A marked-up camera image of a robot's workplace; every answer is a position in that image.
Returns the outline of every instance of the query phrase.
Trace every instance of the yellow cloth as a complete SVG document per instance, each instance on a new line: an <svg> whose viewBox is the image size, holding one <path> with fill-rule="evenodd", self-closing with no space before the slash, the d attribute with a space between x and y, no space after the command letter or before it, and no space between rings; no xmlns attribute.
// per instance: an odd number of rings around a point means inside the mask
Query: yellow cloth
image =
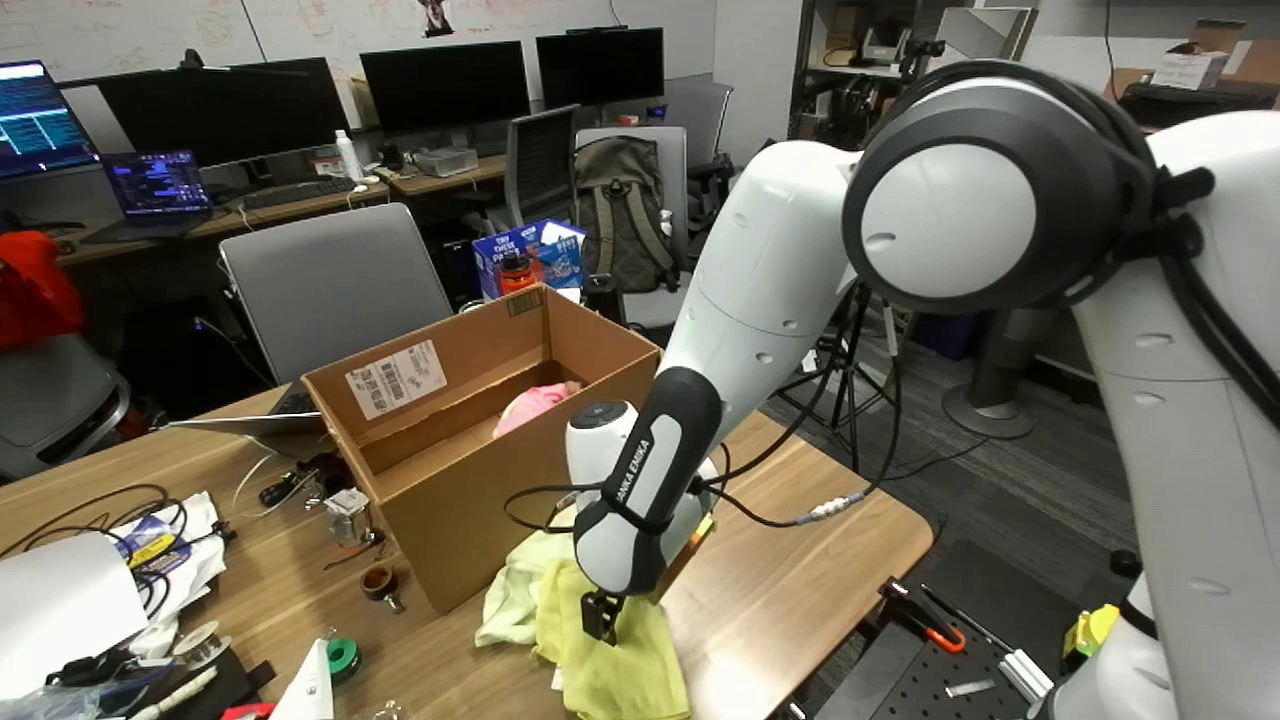
<svg viewBox="0 0 1280 720"><path fill-rule="evenodd" d="M593 591L573 562L545 575L536 653L562 677L562 708L579 720L686 720L686 689L661 605L627 596L614 646L583 633L579 596Z"/></svg>
<svg viewBox="0 0 1280 720"><path fill-rule="evenodd" d="M477 648L491 646L531 646L531 612L541 599L541 582L550 563L573 562L568 531L531 531L514 546L504 567L491 575L484 591L484 615L477 633Z"/></svg>

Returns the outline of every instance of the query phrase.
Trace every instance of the computer monitor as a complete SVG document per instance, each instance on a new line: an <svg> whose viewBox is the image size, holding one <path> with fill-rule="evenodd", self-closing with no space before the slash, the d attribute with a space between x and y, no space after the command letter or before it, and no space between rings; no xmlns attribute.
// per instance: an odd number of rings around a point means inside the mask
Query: computer monitor
<svg viewBox="0 0 1280 720"><path fill-rule="evenodd" d="M96 154L38 62L0 65L0 180L96 166Z"/></svg>
<svg viewBox="0 0 1280 720"><path fill-rule="evenodd" d="M98 79L135 154L190 149L201 166L259 161L331 144L348 116L318 58L209 71Z"/></svg>
<svg viewBox="0 0 1280 720"><path fill-rule="evenodd" d="M545 110L663 95L663 32L602 28L541 38Z"/></svg>
<svg viewBox="0 0 1280 720"><path fill-rule="evenodd" d="M428 132L528 116L520 39L363 54L382 132Z"/></svg>

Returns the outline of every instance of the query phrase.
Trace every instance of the open cardboard box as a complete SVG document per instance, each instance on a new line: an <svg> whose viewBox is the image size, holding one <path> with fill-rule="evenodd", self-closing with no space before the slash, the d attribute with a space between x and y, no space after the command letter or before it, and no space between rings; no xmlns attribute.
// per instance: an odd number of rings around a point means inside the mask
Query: open cardboard box
<svg viewBox="0 0 1280 720"><path fill-rule="evenodd" d="M656 360L661 350L643 337L528 290L317 369L302 384L414 585L448 612L528 536L504 501L531 483L568 483L568 417L597 400L640 404ZM491 438L524 388L554 380L576 380L579 393Z"/></svg>

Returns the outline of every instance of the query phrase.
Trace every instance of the sticker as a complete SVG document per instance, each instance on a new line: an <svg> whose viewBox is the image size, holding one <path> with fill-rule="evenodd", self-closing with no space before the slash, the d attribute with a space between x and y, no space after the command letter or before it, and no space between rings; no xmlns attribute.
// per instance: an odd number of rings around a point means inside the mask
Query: sticker
<svg viewBox="0 0 1280 720"><path fill-rule="evenodd" d="M381 360L348 371L348 388L353 388L363 421L381 421L402 404L414 404L414 400L440 393L445 384L448 380L445 380L445 369L440 369L433 339L410 346L390 356L381 356Z"/></svg>

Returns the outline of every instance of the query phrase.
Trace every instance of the desk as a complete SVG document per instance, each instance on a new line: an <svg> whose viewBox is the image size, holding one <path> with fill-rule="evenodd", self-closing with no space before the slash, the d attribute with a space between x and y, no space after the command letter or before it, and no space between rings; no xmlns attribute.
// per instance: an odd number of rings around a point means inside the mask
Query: desk
<svg viewBox="0 0 1280 720"><path fill-rule="evenodd" d="M780 424L753 417L731 432L731 456L746 459ZM245 665L271 659L278 697L307 646L323 633L353 637L363 667L334 689L334 711L356 716L398 702L409 716L562 716L548 694L548 667L524 648L470 648L480 596L435 615L402 587L402 615L360 596L367 558L327 567L323 514L259 517L248 494L230 510L230 483L259 451L236 438L162 428L110 451L0 489L0 546L45 517L118 483L162 483L177 496L212 489L236 527L227 572L188 623L219 620ZM761 514L788 517L860 483L804 441L731 483ZM877 494L860 510L791 531L766 531L720 510L720 527L669 587L663 609L686 677L696 716L753 720L780 708L807 673L877 609L882 575L902 575L930 546L930 527Z"/></svg>
<svg viewBox="0 0 1280 720"><path fill-rule="evenodd" d="M360 205L445 196L445 194L455 194L455 187L498 180L504 168L506 168L504 158L484 158L477 168L468 168L458 175L422 175L422 171L410 168L410 171L402 171L395 180L381 180L381 183L367 183L367 187L348 194L348 196L307 196L307 200L245 209L245 214L239 214L239 205L225 205L225 209L217 209L212 222L190 229L182 239L93 239L88 236L82 246L70 246L70 252L64 252L60 264L64 269L98 264L98 261L110 261L110 258L131 258L131 252L172 250L172 246L197 246L197 239L201 246L217 246L217 239L248 232L248 229L288 223L288 222L344 214L344 209L360 209Z"/></svg>

